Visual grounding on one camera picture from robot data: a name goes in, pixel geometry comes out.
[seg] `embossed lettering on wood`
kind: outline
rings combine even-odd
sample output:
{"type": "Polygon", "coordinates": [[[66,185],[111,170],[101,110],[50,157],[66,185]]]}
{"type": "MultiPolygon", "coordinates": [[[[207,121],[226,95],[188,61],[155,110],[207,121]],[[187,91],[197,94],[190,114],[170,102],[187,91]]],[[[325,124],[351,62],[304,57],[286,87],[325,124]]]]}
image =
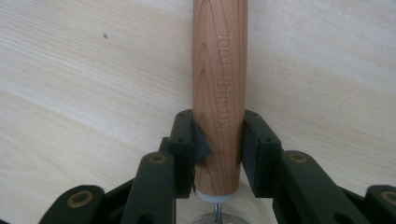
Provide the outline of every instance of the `embossed lettering on wood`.
{"type": "Polygon", "coordinates": [[[207,195],[236,192],[245,112],[247,0],[194,0],[193,118],[212,150],[196,165],[207,195]]]}

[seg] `light wood surface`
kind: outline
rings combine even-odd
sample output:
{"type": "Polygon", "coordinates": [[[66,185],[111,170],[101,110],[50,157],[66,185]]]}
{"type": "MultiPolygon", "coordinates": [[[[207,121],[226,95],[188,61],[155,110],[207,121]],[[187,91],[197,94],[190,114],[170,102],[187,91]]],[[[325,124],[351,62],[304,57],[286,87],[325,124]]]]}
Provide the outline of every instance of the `light wood surface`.
{"type": "Polygon", "coordinates": [[[199,192],[235,193],[245,115],[248,1],[194,0],[192,111],[211,153],[195,168],[199,192]]]}
{"type": "MultiPolygon", "coordinates": [[[[0,1],[0,218],[134,177],[192,107],[192,1],[0,1]]],[[[336,184],[396,186],[396,2],[249,1],[246,108],[336,184]]],[[[241,174],[224,212],[276,223],[241,174]]],[[[177,202],[177,223],[212,211],[177,202]]]]}

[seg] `tabletop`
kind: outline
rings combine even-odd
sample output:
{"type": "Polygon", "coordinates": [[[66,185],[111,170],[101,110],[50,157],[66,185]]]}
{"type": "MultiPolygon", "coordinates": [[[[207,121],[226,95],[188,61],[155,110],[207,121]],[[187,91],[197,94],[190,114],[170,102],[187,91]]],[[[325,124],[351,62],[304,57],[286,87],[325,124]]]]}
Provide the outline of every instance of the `tabletop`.
{"type": "MultiPolygon", "coordinates": [[[[192,1],[0,2],[0,219],[135,176],[192,107],[192,1]]],[[[246,109],[364,195],[396,186],[396,2],[249,1],[246,109]]],[[[212,211],[177,200],[177,223],[212,211]]],[[[242,171],[223,211],[276,223],[242,171]]]]}

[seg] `wooden cylinder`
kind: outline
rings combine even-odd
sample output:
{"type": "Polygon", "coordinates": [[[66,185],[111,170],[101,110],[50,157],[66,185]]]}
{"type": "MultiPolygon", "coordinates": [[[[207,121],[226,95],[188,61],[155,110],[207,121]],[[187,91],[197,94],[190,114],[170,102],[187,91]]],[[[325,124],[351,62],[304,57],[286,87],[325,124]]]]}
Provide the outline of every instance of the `wooden cylinder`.
{"type": "Polygon", "coordinates": [[[194,0],[193,118],[212,153],[195,167],[209,196],[238,189],[245,114],[248,0],[194,0]]]}

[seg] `brown wooden rod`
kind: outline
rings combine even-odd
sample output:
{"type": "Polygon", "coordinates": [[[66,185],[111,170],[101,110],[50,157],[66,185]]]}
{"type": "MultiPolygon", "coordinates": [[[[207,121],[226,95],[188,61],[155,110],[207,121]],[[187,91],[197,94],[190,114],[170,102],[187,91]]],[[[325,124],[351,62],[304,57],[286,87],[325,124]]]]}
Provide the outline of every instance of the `brown wooden rod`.
{"type": "Polygon", "coordinates": [[[196,165],[195,184],[209,196],[238,189],[247,28],[248,0],[194,0],[193,118],[212,150],[196,165]]]}

